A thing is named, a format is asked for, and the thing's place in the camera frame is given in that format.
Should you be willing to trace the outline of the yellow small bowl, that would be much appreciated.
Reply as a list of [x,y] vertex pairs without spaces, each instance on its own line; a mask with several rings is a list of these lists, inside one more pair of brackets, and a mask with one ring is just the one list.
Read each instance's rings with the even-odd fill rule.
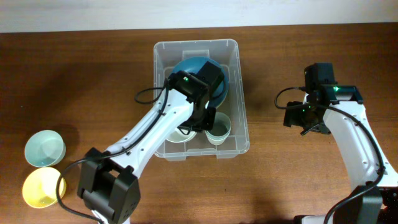
[[33,171],[24,181],[22,196],[32,208],[46,208],[58,202],[56,186],[60,172],[52,167]]

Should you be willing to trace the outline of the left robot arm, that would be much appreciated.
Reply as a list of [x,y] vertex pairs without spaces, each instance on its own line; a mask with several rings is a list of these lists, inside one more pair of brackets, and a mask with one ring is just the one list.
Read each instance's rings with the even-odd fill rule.
[[158,147],[176,130],[213,128],[213,94],[224,83],[223,69],[206,61],[197,71],[171,73],[152,109],[122,139],[84,156],[78,196],[98,223],[126,223],[141,199],[139,178]]

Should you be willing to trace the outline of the clear plastic storage container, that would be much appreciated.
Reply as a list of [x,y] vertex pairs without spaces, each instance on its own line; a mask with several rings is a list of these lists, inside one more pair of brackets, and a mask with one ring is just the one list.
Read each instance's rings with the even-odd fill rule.
[[218,62],[229,78],[228,96],[217,109],[231,120],[231,132],[225,142],[215,146],[205,133],[182,143],[164,141],[155,152],[168,161],[184,161],[191,156],[216,156],[218,159],[234,158],[250,147],[246,107],[244,102],[238,43],[233,39],[188,40],[158,42],[154,45],[154,86],[162,86],[164,78],[172,73],[182,60],[206,57]]

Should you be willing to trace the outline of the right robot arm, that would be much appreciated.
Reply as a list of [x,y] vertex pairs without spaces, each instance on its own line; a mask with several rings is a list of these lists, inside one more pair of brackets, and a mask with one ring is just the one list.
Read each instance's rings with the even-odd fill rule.
[[283,107],[284,126],[331,134],[345,164],[351,193],[325,215],[297,215],[294,223],[397,223],[397,172],[384,155],[354,85],[340,85],[330,63],[304,70],[303,101]]

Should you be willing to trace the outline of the blue large bowl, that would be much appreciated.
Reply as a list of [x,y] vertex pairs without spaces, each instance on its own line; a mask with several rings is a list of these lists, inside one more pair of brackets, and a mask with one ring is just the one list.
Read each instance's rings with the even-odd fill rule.
[[179,62],[172,70],[172,73],[177,73],[180,70],[184,70],[188,73],[197,74],[198,71],[202,68],[202,66],[204,66],[204,64],[206,64],[207,62],[210,62],[210,63],[216,65],[218,68],[221,69],[221,71],[224,74],[223,83],[218,86],[218,88],[216,89],[216,91],[213,94],[213,97],[215,97],[215,99],[212,99],[209,102],[209,106],[214,107],[213,102],[218,97],[220,97],[226,90],[229,90],[228,74],[226,73],[224,68],[218,62],[216,62],[213,59],[206,58],[206,57],[192,57],[192,58],[188,58],[188,59],[185,59],[185,60],[182,60],[181,62]]

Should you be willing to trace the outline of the white small bowl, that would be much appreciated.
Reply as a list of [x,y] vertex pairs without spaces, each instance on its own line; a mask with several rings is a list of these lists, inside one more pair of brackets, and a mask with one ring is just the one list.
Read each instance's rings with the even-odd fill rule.
[[196,132],[191,131],[189,134],[184,134],[178,128],[175,128],[174,132],[172,132],[166,140],[172,143],[182,143],[187,142],[193,139],[196,136]]

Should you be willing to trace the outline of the grey plastic cup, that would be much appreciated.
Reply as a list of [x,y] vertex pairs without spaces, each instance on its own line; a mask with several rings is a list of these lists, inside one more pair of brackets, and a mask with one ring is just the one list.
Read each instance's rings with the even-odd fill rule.
[[210,131],[205,131],[207,139],[213,145],[223,144],[231,132],[230,118],[221,112],[216,112],[213,127]]

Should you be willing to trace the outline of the mint green small bowl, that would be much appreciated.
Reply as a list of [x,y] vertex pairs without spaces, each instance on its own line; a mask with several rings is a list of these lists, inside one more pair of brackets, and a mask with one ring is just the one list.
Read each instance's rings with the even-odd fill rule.
[[59,133],[43,130],[29,138],[24,148],[26,161],[34,167],[58,164],[66,154],[66,145]]

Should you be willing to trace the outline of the cream large bowl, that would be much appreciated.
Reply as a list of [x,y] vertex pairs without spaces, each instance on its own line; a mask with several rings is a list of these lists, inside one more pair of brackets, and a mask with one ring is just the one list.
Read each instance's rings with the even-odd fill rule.
[[218,97],[214,102],[214,107],[219,108],[225,101],[226,97],[228,96],[228,90],[226,90],[220,97]]

